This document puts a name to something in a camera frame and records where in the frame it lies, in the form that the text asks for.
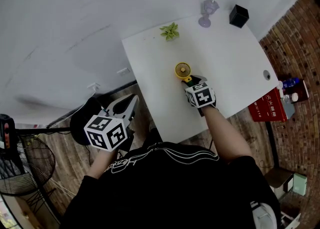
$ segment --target black and white marker cube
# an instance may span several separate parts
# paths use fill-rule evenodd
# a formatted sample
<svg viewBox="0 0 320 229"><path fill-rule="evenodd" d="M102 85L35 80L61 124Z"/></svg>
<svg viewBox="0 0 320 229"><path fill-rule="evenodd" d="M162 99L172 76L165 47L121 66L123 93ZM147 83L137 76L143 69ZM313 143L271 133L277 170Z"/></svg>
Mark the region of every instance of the black and white marker cube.
<svg viewBox="0 0 320 229"><path fill-rule="evenodd" d="M213 104L216 101L215 92L208 86L207 81L188 87L185 92L190 103L197 108Z"/></svg>
<svg viewBox="0 0 320 229"><path fill-rule="evenodd" d="M84 131L93 147L108 152L128 138L124 121L120 118L94 115L85 125Z"/></svg>

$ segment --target black box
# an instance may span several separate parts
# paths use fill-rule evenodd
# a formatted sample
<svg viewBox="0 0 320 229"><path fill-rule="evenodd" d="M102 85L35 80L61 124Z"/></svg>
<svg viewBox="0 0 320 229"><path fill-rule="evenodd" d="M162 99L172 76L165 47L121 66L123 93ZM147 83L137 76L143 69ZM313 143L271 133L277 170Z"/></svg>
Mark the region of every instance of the black box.
<svg viewBox="0 0 320 229"><path fill-rule="evenodd" d="M229 16L230 24L242 28L249 19L248 10L239 5L235 5Z"/></svg>

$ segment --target brick wall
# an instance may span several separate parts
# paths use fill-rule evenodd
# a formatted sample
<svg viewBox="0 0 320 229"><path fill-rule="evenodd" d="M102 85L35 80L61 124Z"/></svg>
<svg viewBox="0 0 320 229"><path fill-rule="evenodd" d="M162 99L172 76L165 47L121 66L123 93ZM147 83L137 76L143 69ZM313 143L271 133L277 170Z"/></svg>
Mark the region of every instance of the brick wall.
<svg viewBox="0 0 320 229"><path fill-rule="evenodd" d="M290 193L282 204L300 210L299 228L311 229L320 221L320 0L297 0L260 44L278 78L304 79L309 91L293 118L272 129L280 167L308 180L305 196Z"/></svg>

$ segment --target red box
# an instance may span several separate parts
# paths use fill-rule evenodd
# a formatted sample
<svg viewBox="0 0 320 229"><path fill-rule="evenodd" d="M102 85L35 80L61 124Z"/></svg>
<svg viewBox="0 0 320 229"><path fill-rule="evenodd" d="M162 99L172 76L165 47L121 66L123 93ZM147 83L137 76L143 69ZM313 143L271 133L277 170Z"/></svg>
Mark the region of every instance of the red box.
<svg viewBox="0 0 320 229"><path fill-rule="evenodd" d="M249 111L255 122L286 122L288 120L277 88L250 104Z"/></svg>

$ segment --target white table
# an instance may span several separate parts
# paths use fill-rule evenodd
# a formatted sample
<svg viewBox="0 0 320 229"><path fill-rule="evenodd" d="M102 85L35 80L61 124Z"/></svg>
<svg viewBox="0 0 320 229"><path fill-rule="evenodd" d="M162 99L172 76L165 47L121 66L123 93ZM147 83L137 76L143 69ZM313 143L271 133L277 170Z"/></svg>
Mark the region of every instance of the white table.
<svg viewBox="0 0 320 229"><path fill-rule="evenodd" d="M229 11L210 17L211 27L198 24L200 15L174 21L180 38L166 42L159 25L122 40L133 73L163 141L179 143L207 124L187 102L175 66L187 62L191 74L206 77L216 94L217 108L230 117L278 85L276 74L249 28L229 24ZM267 70L270 79L264 77Z"/></svg>

